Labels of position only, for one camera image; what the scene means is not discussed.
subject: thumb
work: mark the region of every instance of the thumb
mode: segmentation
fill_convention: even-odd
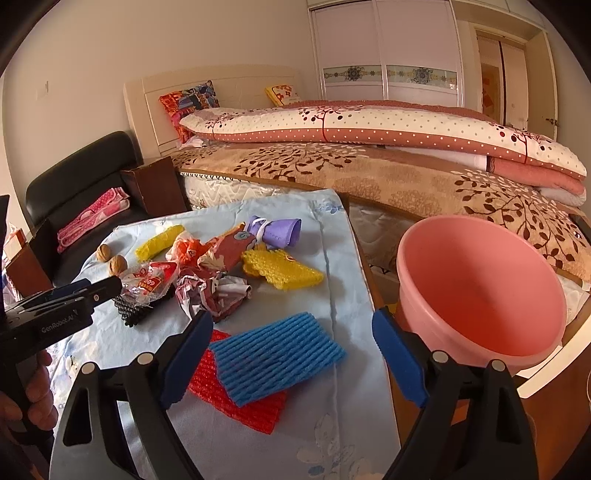
[[[3,392],[0,392],[0,419],[11,421],[22,419],[21,409]]]

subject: white string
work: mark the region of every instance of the white string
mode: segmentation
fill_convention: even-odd
[[[266,218],[257,218],[256,220],[253,221],[253,225],[255,223],[259,223],[262,222],[262,225],[259,227],[258,232],[256,233],[256,241],[257,243],[262,242],[262,236],[265,233],[265,228],[267,227],[267,225],[269,225],[269,223],[271,223],[271,220],[267,220]]]

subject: pink towel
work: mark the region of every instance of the pink towel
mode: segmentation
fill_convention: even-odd
[[[117,187],[104,192],[92,205],[84,209],[76,218],[57,233],[57,252],[62,253],[86,232],[91,231],[105,220],[129,208],[129,195]]]

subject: pillow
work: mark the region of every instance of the pillow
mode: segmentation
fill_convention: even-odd
[[[275,106],[289,105],[301,102],[301,98],[294,92],[293,85],[275,85],[265,88],[265,93]]]
[[[185,90],[167,93],[162,95],[159,100],[168,113],[182,144],[186,143],[194,134],[179,122],[195,110],[220,106],[211,80]]]

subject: black leather chair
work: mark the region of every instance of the black leather chair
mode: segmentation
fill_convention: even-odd
[[[86,233],[61,255],[57,253],[58,230],[106,190],[125,188],[120,171],[137,166],[130,137],[125,132],[114,132],[52,166],[28,186],[25,204],[34,232],[29,245],[56,287],[71,283],[113,228],[148,218],[144,208],[130,197],[128,210]]]

